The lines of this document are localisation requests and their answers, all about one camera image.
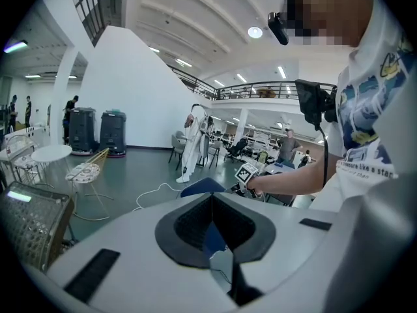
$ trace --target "gray floor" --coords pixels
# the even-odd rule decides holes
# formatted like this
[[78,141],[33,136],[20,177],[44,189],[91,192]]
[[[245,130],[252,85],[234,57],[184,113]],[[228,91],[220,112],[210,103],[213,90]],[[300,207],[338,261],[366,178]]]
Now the gray floor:
[[[216,160],[209,169],[209,164],[204,168],[196,167],[194,174],[190,178],[190,185],[204,177],[211,177],[225,188],[229,188],[236,183],[234,177],[237,169],[242,165],[241,162],[232,163],[230,159],[223,162],[222,149],[218,166]],[[102,198],[106,206],[110,218],[96,222],[82,220],[76,217],[71,218],[71,225],[74,234],[78,240],[83,240],[96,230],[111,222],[113,219],[137,207],[136,198],[150,190],[157,189],[162,183],[168,183],[172,188],[182,190],[185,184],[175,182],[180,176],[180,169],[175,170],[178,157],[172,158],[168,164],[170,151],[155,151],[144,149],[129,149],[124,158],[108,158],[104,166],[104,172],[99,180],[94,184],[99,194],[111,196],[114,200]],[[77,164],[86,161],[88,158],[80,156],[69,156],[65,161],[55,163],[48,170],[48,181],[55,187],[54,191],[71,194],[71,186],[63,179],[65,177],[67,164],[69,168],[73,168]],[[79,190],[79,198],[77,203],[77,213],[79,215],[100,218],[105,216],[95,196],[84,197],[86,193],[92,193],[90,185],[83,185],[84,189]],[[172,191],[167,186],[163,186],[158,192],[144,195],[139,199],[142,207],[150,207],[158,203],[174,200],[179,192]],[[311,203],[309,196],[297,196],[294,207],[307,208]]]

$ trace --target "white pillar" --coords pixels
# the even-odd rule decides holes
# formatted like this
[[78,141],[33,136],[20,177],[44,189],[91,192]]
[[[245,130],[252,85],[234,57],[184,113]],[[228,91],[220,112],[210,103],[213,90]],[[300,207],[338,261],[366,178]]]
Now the white pillar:
[[63,98],[66,97],[66,86],[68,85],[68,77],[70,76],[74,61],[76,60],[78,51],[74,47],[67,48],[58,68],[57,77],[53,84],[53,94],[51,103],[51,145],[63,143]]
[[238,141],[241,139],[241,137],[243,136],[243,131],[245,129],[247,118],[248,118],[248,109],[244,108],[240,111],[239,124],[236,129],[236,136],[235,136],[235,140],[233,141],[233,145],[236,145]]

